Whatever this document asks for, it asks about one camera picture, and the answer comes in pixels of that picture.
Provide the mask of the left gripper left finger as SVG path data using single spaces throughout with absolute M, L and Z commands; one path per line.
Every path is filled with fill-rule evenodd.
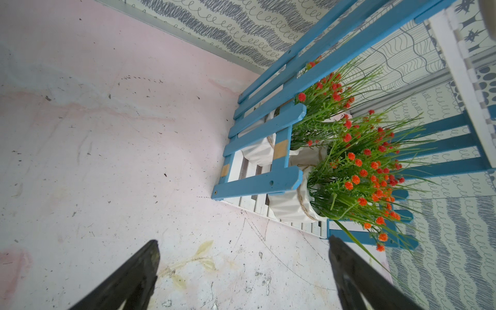
M 158 279 L 160 250 L 148 241 L 72 309 L 147 309 Z

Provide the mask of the orange flower potted plant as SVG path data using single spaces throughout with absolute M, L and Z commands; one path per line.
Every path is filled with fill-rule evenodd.
M 397 225 L 404 220 L 399 192 L 406 186 L 407 168 L 424 145 L 421 121 L 421 115 L 390 120 L 384 112 L 370 112 L 304 126 L 296 141 L 306 142 L 309 151 L 293 161 L 302 183 L 271 195 L 269 208 L 283 222 L 334 222 L 359 247 L 414 249 L 416 238 Z

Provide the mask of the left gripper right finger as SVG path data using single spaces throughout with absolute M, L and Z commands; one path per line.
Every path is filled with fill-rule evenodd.
M 417 309 L 421 307 L 401 293 L 341 239 L 329 237 L 329 260 L 343 309 Z

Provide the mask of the blue white slatted rack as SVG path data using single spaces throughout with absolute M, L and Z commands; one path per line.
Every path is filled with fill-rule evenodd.
M 406 186 L 399 192 L 399 213 L 404 217 L 401 223 L 407 224 L 413 219 L 412 209 L 403 206 L 402 201 L 420 190 L 424 183 L 442 176 L 494 170 L 495 107 L 484 103 L 468 52 L 459 37 L 451 2 L 339 1 L 240 95 L 213 199 L 231 200 L 250 211 L 281 221 L 269 208 L 269 197 L 294 190 L 302 183 L 303 173 L 293 165 L 298 155 L 291 156 L 290 147 L 292 127 L 303 120 L 307 108 L 302 103 L 287 105 L 272 120 L 241 137 L 239 134 L 352 59 L 362 60 L 363 52 L 370 51 L 373 45 L 405 24 L 421 25 L 424 21 L 431 24 L 465 108 L 460 114 L 441 120 L 422 119 L 424 145 L 415 158 L 415 164 L 407 168 Z M 390 120 L 415 117 L 390 116 L 388 111 L 375 109 L 361 114 L 358 103 L 361 95 L 345 112 L 347 115 L 343 113 L 340 116 L 359 118 L 370 112 L 384 112 Z M 261 167 L 244 158 L 242 149 L 271 134 L 276 134 L 271 164 Z M 302 152 L 308 151 L 309 148 L 304 148 Z M 284 223 L 351 242 L 338 232 L 334 222 Z

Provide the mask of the red flower plant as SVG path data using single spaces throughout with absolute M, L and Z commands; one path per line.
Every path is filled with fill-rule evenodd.
M 239 137 L 278 116 L 283 107 L 302 103 L 307 113 L 302 121 L 293 125 L 291 134 L 290 155 L 298 155 L 304 148 L 321 146 L 337 131 L 332 123 L 338 115 L 348 111 L 355 103 L 356 97 L 363 92 L 370 92 L 382 74 L 381 66 L 360 69 L 364 63 L 360 58 L 352 59 L 335 72 L 324 76 L 321 80 L 295 95 L 289 103 L 276 108 L 252 126 L 239 134 Z M 244 158 L 261 167 L 271 164 L 275 152 L 276 134 L 254 142 L 241 150 Z

